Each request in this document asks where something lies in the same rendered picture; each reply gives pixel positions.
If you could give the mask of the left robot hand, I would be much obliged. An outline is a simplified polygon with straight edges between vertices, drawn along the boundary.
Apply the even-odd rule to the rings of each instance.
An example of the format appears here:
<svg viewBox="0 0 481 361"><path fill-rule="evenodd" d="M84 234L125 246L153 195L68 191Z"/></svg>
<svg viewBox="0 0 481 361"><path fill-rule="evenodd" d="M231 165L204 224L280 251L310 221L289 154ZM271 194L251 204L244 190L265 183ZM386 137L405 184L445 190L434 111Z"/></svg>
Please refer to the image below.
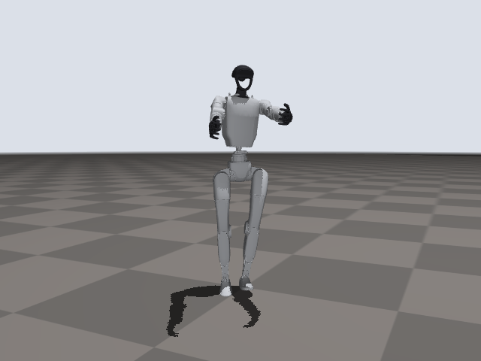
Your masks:
<svg viewBox="0 0 481 361"><path fill-rule="evenodd" d="M286 126L292 121L292 113L290 111L288 104L284 103L284 106L286 107L286 109L280 108L280 110L285 112L283 112L283 114L279 114L280 116L282 116L282 118L278 119L278 120L282 120L283 123L278 123L278 124Z"/></svg>

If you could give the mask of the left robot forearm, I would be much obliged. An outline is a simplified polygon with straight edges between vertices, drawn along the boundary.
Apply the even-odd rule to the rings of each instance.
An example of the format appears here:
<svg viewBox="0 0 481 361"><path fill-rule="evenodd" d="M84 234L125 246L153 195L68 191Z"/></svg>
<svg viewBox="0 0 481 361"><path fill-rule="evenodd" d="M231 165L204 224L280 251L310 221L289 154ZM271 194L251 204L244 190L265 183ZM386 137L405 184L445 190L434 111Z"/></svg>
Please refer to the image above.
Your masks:
<svg viewBox="0 0 481 361"><path fill-rule="evenodd" d="M280 109L276 109L273 111L272 113L272 118L273 120L275 120L276 122L281 122L283 123L282 120L278 120L279 118L282 118L282 116L280 116L279 114L283 114L284 111L281 111Z"/></svg>

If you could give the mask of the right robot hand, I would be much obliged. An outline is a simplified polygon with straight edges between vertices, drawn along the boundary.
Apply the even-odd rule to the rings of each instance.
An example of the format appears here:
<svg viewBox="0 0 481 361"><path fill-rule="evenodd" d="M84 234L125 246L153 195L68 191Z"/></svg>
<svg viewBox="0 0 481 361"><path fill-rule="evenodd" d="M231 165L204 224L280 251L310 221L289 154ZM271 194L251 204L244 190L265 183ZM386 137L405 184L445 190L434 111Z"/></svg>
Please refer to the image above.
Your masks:
<svg viewBox="0 0 481 361"><path fill-rule="evenodd" d="M219 118L219 116L214 116L214 118L211 120L211 122L209 123L209 133L210 133L210 137L211 138L214 138L214 139L219 139L213 135L219 135L218 131L220 130L220 121L217 120Z"/></svg>

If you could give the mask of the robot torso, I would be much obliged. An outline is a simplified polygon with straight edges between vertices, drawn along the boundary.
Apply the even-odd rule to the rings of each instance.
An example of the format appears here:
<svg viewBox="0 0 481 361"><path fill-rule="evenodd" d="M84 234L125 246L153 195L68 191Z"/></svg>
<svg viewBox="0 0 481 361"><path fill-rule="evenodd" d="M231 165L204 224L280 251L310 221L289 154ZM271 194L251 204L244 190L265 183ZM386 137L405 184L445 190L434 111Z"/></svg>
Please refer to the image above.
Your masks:
<svg viewBox="0 0 481 361"><path fill-rule="evenodd" d="M260 104L257 99L241 98L238 93L225 97L225 119L222 121L222 136L226 147L236 147L231 161L228 161L230 182L250 181L252 165L247 160L247 151L242 147L252 147L256 139Z"/></svg>

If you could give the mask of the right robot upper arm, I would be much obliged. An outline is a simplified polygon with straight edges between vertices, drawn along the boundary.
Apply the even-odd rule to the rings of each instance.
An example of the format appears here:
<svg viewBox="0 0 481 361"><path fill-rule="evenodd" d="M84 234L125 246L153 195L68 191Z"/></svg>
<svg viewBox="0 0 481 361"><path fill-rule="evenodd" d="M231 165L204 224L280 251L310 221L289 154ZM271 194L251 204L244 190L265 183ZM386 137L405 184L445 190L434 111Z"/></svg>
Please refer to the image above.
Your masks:
<svg viewBox="0 0 481 361"><path fill-rule="evenodd" d="M211 107L211 110L213 108L213 112L218 112L222 115L222 120L225 119L225 105L226 105L226 99L223 98L222 96L216 96L215 99L213 100Z"/></svg>

